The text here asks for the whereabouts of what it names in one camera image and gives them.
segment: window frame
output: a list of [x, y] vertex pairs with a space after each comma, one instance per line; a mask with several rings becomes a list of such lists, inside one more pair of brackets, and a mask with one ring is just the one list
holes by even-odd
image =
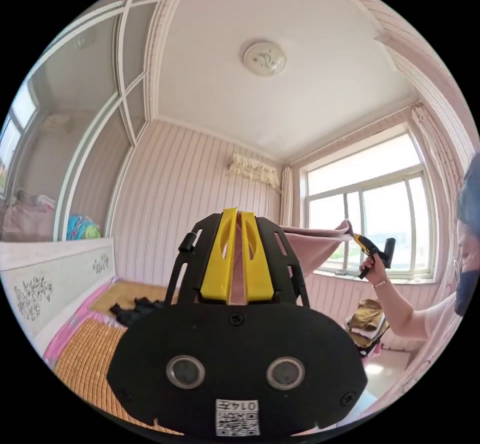
[[[322, 168], [326, 167], [327, 165], [332, 164], [333, 162], [336, 162], [338, 160], [342, 160], [345, 158], [348, 158], [352, 155], [355, 155], [359, 152], [364, 152], [365, 150], [371, 150], [377, 145], [383, 144], [385, 142], [388, 142], [389, 140], [393, 140], [396, 138], [399, 138], [403, 135], [408, 135], [412, 141], [413, 146], [415, 147], [416, 152], [418, 153], [420, 163], [411, 167], [406, 167], [404, 169], [401, 169], [399, 171], [391, 172], [389, 174], [385, 174], [379, 177], [374, 177], [372, 179], [368, 179], [365, 181], [357, 182], [355, 184], [350, 184], [347, 186], [343, 187], [338, 187], [336, 189], [332, 189], [329, 191], [325, 192], [320, 192], [317, 194], [310, 195], [309, 191], [309, 174]], [[437, 242], [436, 242], [436, 234], [437, 234], [437, 223], [435, 221], [435, 212], [434, 212], [434, 199], [433, 199], [433, 193], [432, 189], [430, 186], [429, 182], [429, 176], [428, 172], [426, 169], [426, 166], [424, 164], [424, 159], [422, 155], [418, 151], [418, 146], [416, 144], [416, 141], [408, 130], [405, 132], [402, 132], [398, 135], [395, 135], [393, 137], [390, 137], [388, 139], [384, 139], [381, 142], [378, 142], [370, 147], [367, 147], [365, 149], [359, 150], [358, 152], [352, 152], [351, 154], [348, 154], [346, 156], [341, 157], [340, 159], [336, 159], [332, 162], [325, 163], [323, 165], [320, 165], [318, 167], [315, 167], [311, 170], [308, 170], [306, 172], [306, 179], [305, 179], [305, 185], [306, 185], [306, 195], [304, 198], [304, 212], [305, 212], [305, 223], [307, 228], [310, 227], [310, 202], [319, 200], [325, 197], [332, 197], [335, 195], [343, 195], [343, 204], [344, 204], [344, 212], [345, 212], [345, 218], [348, 218], [348, 204], [347, 204], [347, 194], [353, 193], [353, 192], [358, 192], [359, 195], [359, 204], [360, 204], [360, 218], [361, 218], [361, 229], [359, 230], [360, 234], [363, 234], [365, 231], [365, 225], [366, 225], [366, 214], [365, 214], [365, 203], [363, 199], [363, 193], [367, 190], [371, 189], [377, 189], [380, 187], [385, 187], [387, 185], [391, 184], [396, 184], [400, 182], [405, 183], [405, 188], [406, 188], [406, 193], [408, 197], [408, 204], [409, 204], [409, 209], [410, 209], [410, 219], [411, 219], [411, 257], [410, 257], [410, 269], [405, 270], [405, 271], [391, 271], [390, 269], [387, 269], [387, 274], [389, 278], [391, 279], [404, 279], [404, 280], [411, 280], [411, 279], [432, 279], [434, 275], [434, 267], [435, 267], [435, 255], [436, 255], [436, 250], [437, 250]], [[415, 271], [415, 263], [416, 263], [416, 243], [417, 243], [417, 230], [416, 230], [416, 219], [415, 219], [415, 210], [414, 210], [414, 203], [413, 203], [413, 198], [412, 198], [412, 192], [410, 189], [410, 179], [418, 178], [420, 177], [421, 182], [423, 184], [423, 188], [425, 191], [425, 199], [426, 199], [426, 206], [427, 206], [427, 212], [428, 212], [428, 227], [429, 227], [429, 254], [428, 254], [428, 266], [426, 269], [419, 269]], [[322, 266], [318, 269], [318, 271], [321, 272], [327, 272], [327, 273], [332, 273], [338, 276], [341, 275], [349, 275], [349, 276], [358, 276], [358, 271], [353, 270], [353, 269], [348, 269], [348, 250], [349, 250], [349, 243], [345, 242], [345, 252], [344, 252], [344, 257], [343, 257], [343, 266], [342, 269], [335, 269], [332, 267], [328, 267], [328, 265]], [[362, 262], [366, 256], [364, 255], [363, 252], [360, 253], [360, 261]]]
[[33, 121], [37, 118], [39, 114], [39, 102], [37, 99], [37, 96], [35, 95], [34, 89], [32, 87], [32, 84], [30, 81], [24, 81], [22, 85], [20, 86], [20, 89], [22, 86], [26, 86], [26, 89], [28, 90], [28, 93], [30, 94], [31, 101], [33, 102], [33, 105], [35, 106], [35, 110], [33, 114], [31, 115], [29, 121], [26, 123], [25, 127], [23, 127], [20, 123], [20, 120], [18, 119], [14, 108], [13, 108], [13, 102], [10, 105], [10, 108], [8, 109], [8, 113], [5, 117], [5, 120], [3, 122], [3, 127], [0, 131], [0, 139], [4, 136], [5, 130], [7, 128], [6, 124], [8, 121], [11, 121], [15, 128], [19, 131], [20, 133], [20, 139], [18, 141], [18, 145], [15, 148], [13, 155], [11, 157], [10, 165], [8, 166], [8, 169], [6, 170], [6, 180], [5, 180], [5, 187], [3, 190], [0, 190], [0, 199], [9, 201], [10, 200], [10, 193], [11, 193], [11, 187], [12, 187], [12, 179], [11, 176], [15, 175], [15, 168], [17, 166], [17, 157], [19, 155], [19, 149], [23, 145], [23, 140], [25, 139], [26, 135], [28, 135], [30, 131], [30, 126]]

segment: face mask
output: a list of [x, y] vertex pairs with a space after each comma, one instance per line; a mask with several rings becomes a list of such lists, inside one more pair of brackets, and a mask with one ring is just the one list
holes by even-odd
[[463, 317], [479, 281], [480, 270], [462, 272], [459, 277], [458, 284], [456, 285], [455, 313]]

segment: white headboard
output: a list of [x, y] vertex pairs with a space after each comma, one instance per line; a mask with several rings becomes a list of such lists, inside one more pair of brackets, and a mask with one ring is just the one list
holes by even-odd
[[42, 355], [81, 303], [116, 276], [113, 238], [0, 242], [0, 277], [26, 336]]

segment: woman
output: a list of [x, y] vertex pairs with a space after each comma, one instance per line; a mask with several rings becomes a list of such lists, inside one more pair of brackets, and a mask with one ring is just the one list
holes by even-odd
[[424, 310], [414, 310], [392, 285], [378, 255], [368, 257], [360, 269], [375, 289], [392, 332], [408, 339], [427, 340], [439, 320], [454, 314], [463, 317], [480, 274], [480, 153], [472, 159], [457, 201], [457, 234], [461, 249], [461, 271], [456, 293]]

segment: label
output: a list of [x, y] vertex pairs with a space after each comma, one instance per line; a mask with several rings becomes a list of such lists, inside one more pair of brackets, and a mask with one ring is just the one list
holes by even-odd
[[260, 435], [257, 400], [217, 399], [215, 405], [217, 435]]

